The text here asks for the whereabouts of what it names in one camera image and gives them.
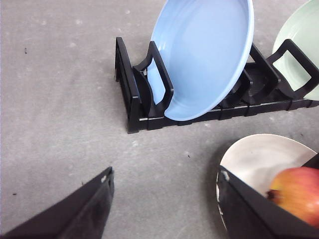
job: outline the black dish rack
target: black dish rack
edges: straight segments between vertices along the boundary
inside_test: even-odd
[[[285,77],[273,63],[289,51],[311,76],[310,80],[293,91]],[[247,63],[240,78],[225,99],[211,111],[189,121],[174,121],[164,116],[173,97],[173,85],[155,42],[151,41],[146,58],[137,66],[131,65],[124,41],[116,38],[115,80],[120,82],[128,115],[128,133],[142,129],[159,129],[171,125],[187,125],[207,120],[225,120],[238,116],[254,116],[273,111],[291,111],[311,108],[319,101],[303,99],[319,84],[319,69],[287,39],[267,59],[253,44],[250,55],[253,63]],[[155,105],[152,89],[147,80],[147,67],[155,61],[165,87],[163,100]]]

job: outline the green plate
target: green plate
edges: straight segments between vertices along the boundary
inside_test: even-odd
[[[310,0],[286,21],[277,36],[273,53],[285,39],[291,39],[319,67],[319,0]],[[311,78],[289,52],[276,61],[274,66],[294,91]],[[307,94],[305,99],[319,101],[319,86]]]

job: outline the dish rack divider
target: dish rack divider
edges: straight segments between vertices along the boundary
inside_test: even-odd
[[[287,51],[311,76],[311,79],[296,91],[292,90],[285,77],[273,66],[273,63]],[[132,67],[124,41],[121,37],[117,37],[115,80],[120,82],[122,88],[128,115],[128,133],[207,120],[227,120],[266,112],[312,108],[319,105],[319,101],[304,99],[305,95],[319,85],[319,69],[292,40],[285,40],[268,58],[265,58],[253,44],[250,56],[254,62],[246,63],[234,88],[219,105],[198,118],[175,121],[164,116],[173,97],[173,85],[155,42],[150,42],[146,58],[139,65]],[[165,87],[164,98],[157,105],[154,104],[152,89],[147,80],[147,67],[152,60],[156,63]]]

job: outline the light blue bowl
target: light blue bowl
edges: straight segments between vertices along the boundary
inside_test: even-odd
[[[165,116],[192,120],[218,105],[244,69],[253,33],[252,0],[167,0],[151,38],[174,87]],[[158,104],[165,88],[154,62],[148,80]]]

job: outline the concrete floor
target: concrete floor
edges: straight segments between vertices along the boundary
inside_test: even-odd
[[[304,2],[254,0],[254,42],[265,56]],[[214,182],[233,142],[276,133],[319,151],[319,108],[128,135],[113,78],[115,37],[139,63],[163,3],[1,1],[3,233],[112,165],[116,193],[103,238],[226,238]]]

